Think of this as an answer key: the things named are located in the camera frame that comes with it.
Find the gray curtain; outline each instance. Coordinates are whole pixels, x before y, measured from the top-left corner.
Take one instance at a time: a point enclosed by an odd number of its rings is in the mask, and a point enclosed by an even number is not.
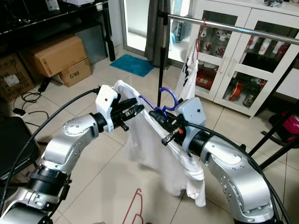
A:
[[[145,46],[145,56],[155,67],[160,67],[160,49],[163,36],[163,18],[158,17],[158,11],[170,13],[170,0],[150,0],[148,28]],[[166,36],[166,54],[164,67],[168,61],[170,37],[170,20],[168,20],[167,36]]]

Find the white cabinet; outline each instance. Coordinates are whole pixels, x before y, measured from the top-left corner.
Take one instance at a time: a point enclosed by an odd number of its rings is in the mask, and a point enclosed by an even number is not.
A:
[[[296,16],[252,9],[245,28],[299,39]],[[298,52],[298,45],[242,34],[214,102],[254,116]]]
[[[290,14],[199,0],[195,18],[299,39],[299,17]],[[191,39],[199,33],[196,95],[249,116],[255,115],[299,52],[297,45],[200,26],[192,27]]]
[[[197,9],[196,19],[206,19],[238,27],[245,26],[250,13],[249,7],[206,0],[199,0]],[[196,95],[214,100],[241,34],[229,32],[227,35],[225,30],[194,25],[191,40],[195,40],[202,29]]]

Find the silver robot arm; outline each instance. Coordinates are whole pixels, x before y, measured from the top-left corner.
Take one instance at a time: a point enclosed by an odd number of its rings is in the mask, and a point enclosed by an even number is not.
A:
[[[273,217],[270,191],[245,155],[217,136],[204,144],[200,160],[220,183],[232,217],[241,223],[263,223]]]
[[[96,98],[98,113],[69,120],[63,125],[61,133],[48,143],[38,168],[30,173],[27,185],[18,188],[6,200],[0,224],[52,223],[48,214],[57,205],[59,192],[84,148],[103,131],[112,132],[119,126],[128,130],[123,122],[144,108],[135,105],[135,98],[120,103],[119,100],[116,91],[103,85]]]
[[[270,190],[263,177],[249,164],[246,155],[224,141],[192,126],[204,126],[206,116],[199,98],[181,103],[178,116],[165,118],[159,112],[149,114],[170,134],[162,139],[167,145],[174,140],[187,153],[200,160],[218,180],[236,224],[269,224],[274,215]]]

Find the white label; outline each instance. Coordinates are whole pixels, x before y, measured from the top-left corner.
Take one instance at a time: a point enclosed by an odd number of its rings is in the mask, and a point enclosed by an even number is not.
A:
[[[9,85],[9,87],[16,85],[20,82],[15,74],[5,77],[4,80]]]
[[[46,3],[49,11],[59,10],[59,5],[57,0],[46,0]]]

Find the metal clothes rack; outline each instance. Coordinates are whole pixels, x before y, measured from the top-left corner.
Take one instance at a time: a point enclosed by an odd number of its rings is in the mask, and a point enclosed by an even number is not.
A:
[[[159,84],[158,84],[158,101],[157,106],[160,106],[161,104],[161,92],[159,89],[162,87],[162,81],[163,81],[163,71],[164,71],[164,60],[165,60],[165,53],[166,53],[166,37],[167,37],[167,25],[168,25],[168,19],[174,19],[177,21],[184,21],[184,22],[190,22],[198,25],[205,25],[206,27],[212,27],[212,28],[219,28],[224,29],[232,32],[242,33],[242,34],[249,34],[249,35],[255,35],[263,38],[270,38],[276,41],[283,41],[285,43],[290,44],[296,44],[299,45],[299,40],[294,38],[289,38],[286,36],[266,33],[263,31],[257,31],[252,29],[246,29],[241,27],[235,27],[235,26],[229,26],[222,23],[217,22],[210,22],[210,21],[204,21],[204,20],[197,20],[192,18],[185,18],[178,15],[168,14],[165,12],[158,12],[158,17],[163,18],[163,36],[162,36],[162,44],[161,44],[161,50],[160,50],[160,70],[159,70]],[[285,115],[282,117],[281,120],[279,120],[271,130],[260,140],[260,142],[257,143],[257,145],[249,152],[249,155],[253,155],[280,127],[281,125],[288,120],[288,118],[299,109],[299,100],[294,105],[294,107]],[[288,143],[286,146],[282,147],[279,151],[277,151],[273,156],[271,156],[269,159],[267,159],[260,167],[262,169],[266,168],[268,165],[270,165],[272,162],[274,162],[276,159],[278,159],[283,154],[287,153],[297,142],[299,141],[299,138],[295,138],[292,142]]]

